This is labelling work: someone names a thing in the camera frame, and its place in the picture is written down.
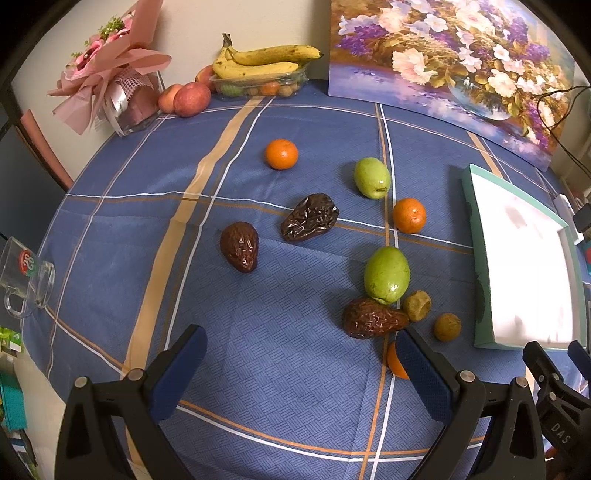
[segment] plaid tablecloth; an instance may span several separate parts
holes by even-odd
[[[116,380],[149,364],[187,325],[205,327],[204,363],[161,423],[196,478],[398,480],[414,470],[441,424],[384,365],[392,336],[355,340],[340,328],[344,305],[364,294],[366,260],[383,245],[407,256],[410,291],[433,299],[417,327],[435,350],[485,381],[525,372],[521,352],[472,346],[475,272],[460,175],[469,163],[488,168],[550,208],[555,176],[436,118],[330,98],[325,87],[310,84],[291,99],[214,100],[193,118],[162,116],[144,132],[112,138],[41,248],[56,266],[56,287],[49,308],[24,323],[24,340],[63,399],[76,377]],[[262,152],[276,138],[298,146],[295,167],[266,166]],[[362,157],[390,169],[385,201],[356,191]],[[340,209],[336,226],[284,242],[283,217],[318,192]],[[403,197],[427,209],[420,235],[392,229],[393,199]],[[220,232],[237,220],[260,237],[250,275],[219,251]],[[430,333],[443,312],[463,321],[447,344]],[[551,356],[579,386],[566,354]]]

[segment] white flowers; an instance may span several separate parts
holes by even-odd
[[[408,29],[419,37],[428,37],[431,27],[427,23],[417,20],[415,23],[407,24]]]
[[[460,42],[466,46],[466,48],[470,47],[470,45],[474,43],[474,35],[472,35],[470,32],[464,31],[460,27],[456,27],[456,30],[457,37],[460,39]]]
[[[425,17],[425,23],[435,32],[448,30],[447,22],[443,18],[436,17],[433,14],[427,14]]]
[[[552,114],[552,109],[548,105],[546,105],[543,100],[538,105],[538,109],[540,110],[540,117],[542,117],[542,120],[544,121],[544,123],[548,127],[553,126],[554,125],[554,115]]]
[[[417,51],[416,48],[409,48],[404,52],[392,52],[392,68],[400,72],[401,77],[412,83],[425,85],[437,72],[425,70],[425,61],[428,57]]]
[[[500,72],[497,69],[492,69],[491,73],[494,75],[494,77],[488,77],[488,83],[495,89],[495,92],[502,97],[512,97],[517,90],[517,87],[515,82],[511,80],[511,77],[509,77],[505,72]]]
[[[504,49],[502,45],[496,44],[492,47],[492,51],[495,53],[495,58],[499,60],[510,61],[509,51]]]
[[[372,15],[371,17],[368,17],[367,15],[357,15],[357,17],[352,18],[351,20],[347,20],[344,15],[341,15],[339,22],[339,35],[355,33],[355,28],[374,25],[377,23],[377,20],[377,15]]]
[[[435,11],[427,0],[408,0],[408,3],[422,14],[432,14]]]
[[[474,27],[481,32],[494,34],[495,27],[488,18],[480,13],[480,5],[472,0],[465,6],[456,10],[456,18],[462,23],[465,29]]]
[[[525,67],[523,66],[523,60],[503,60],[503,68],[508,72],[515,72],[517,75],[523,75],[525,73]]]
[[[461,60],[461,64],[466,67],[469,72],[474,73],[477,70],[482,68],[482,60],[478,57],[470,56],[470,53],[474,53],[472,50],[468,50],[467,48],[460,47],[460,51],[458,52],[457,56]]]
[[[382,8],[382,14],[379,16],[378,25],[385,28],[390,33],[398,33],[405,22],[408,20],[410,6],[392,2],[392,8]]]
[[[535,79],[535,83],[533,80],[526,80],[523,77],[519,77],[517,79],[517,87],[523,90],[524,92],[533,93],[534,95],[542,95],[544,91],[542,87],[545,85],[544,79],[538,75]]]

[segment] glass mug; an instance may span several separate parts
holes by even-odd
[[[45,308],[53,289],[56,269],[41,260],[14,237],[8,239],[0,257],[0,285],[6,289],[4,306],[12,316],[21,319],[35,308]],[[22,298],[21,311],[10,304],[10,296]]]

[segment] flower painting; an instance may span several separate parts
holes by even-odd
[[[331,39],[331,95],[431,115],[548,167],[574,60],[519,2],[333,0]]]

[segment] brown date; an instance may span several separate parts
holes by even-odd
[[[406,313],[382,305],[374,299],[353,300],[343,310],[343,329],[353,338],[374,338],[402,330],[406,325]]]
[[[334,227],[339,209],[325,193],[308,195],[281,224],[281,235],[288,242],[308,240]]]
[[[258,259],[258,233],[248,222],[228,225],[220,236],[223,256],[236,270],[250,273]]]

